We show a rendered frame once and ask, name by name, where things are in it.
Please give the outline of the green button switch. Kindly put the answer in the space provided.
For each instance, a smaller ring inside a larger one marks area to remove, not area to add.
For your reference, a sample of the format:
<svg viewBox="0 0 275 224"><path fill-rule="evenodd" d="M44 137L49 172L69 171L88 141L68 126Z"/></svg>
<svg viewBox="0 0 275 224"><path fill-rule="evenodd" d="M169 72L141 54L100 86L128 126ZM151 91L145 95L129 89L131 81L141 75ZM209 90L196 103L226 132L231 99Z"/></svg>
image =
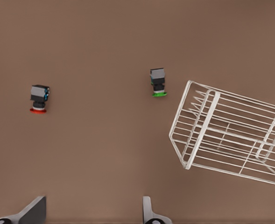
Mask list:
<svg viewBox="0 0 275 224"><path fill-rule="evenodd" d="M150 70L151 85L153 86L153 97L166 96L165 91L165 71L164 68Z"/></svg>

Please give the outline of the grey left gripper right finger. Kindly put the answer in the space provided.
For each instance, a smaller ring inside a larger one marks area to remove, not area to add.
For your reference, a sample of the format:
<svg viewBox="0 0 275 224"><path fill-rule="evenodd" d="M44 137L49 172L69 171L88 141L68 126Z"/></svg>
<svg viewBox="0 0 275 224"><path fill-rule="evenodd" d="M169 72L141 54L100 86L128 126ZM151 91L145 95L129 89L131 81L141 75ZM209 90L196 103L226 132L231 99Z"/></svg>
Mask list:
<svg viewBox="0 0 275 224"><path fill-rule="evenodd" d="M172 221L170 218L153 212L151 198L149 196L143 196L142 208L143 208L143 224L172 224Z"/></svg>

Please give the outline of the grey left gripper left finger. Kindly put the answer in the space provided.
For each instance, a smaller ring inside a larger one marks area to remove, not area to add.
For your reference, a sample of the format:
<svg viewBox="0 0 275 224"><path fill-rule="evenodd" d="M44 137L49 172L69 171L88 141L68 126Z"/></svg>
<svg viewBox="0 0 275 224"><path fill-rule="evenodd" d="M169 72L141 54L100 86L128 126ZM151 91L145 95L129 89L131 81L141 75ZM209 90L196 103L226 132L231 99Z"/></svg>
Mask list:
<svg viewBox="0 0 275 224"><path fill-rule="evenodd" d="M47 198L38 196L19 213L0 218L0 224L44 224L47 216Z"/></svg>

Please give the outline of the red button switch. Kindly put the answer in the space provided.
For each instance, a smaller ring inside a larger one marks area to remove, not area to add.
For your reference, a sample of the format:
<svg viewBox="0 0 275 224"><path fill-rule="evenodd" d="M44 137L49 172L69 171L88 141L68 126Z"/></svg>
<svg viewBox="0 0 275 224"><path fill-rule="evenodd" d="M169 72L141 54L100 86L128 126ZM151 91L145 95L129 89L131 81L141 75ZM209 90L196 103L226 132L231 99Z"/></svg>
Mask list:
<svg viewBox="0 0 275 224"><path fill-rule="evenodd" d="M33 106L30 109L31 113L35 114L45 114L47 110L45 109L45 102L48 101L49 97L49 86L45 85L32 85L30 100L33 101Z"/></svg>

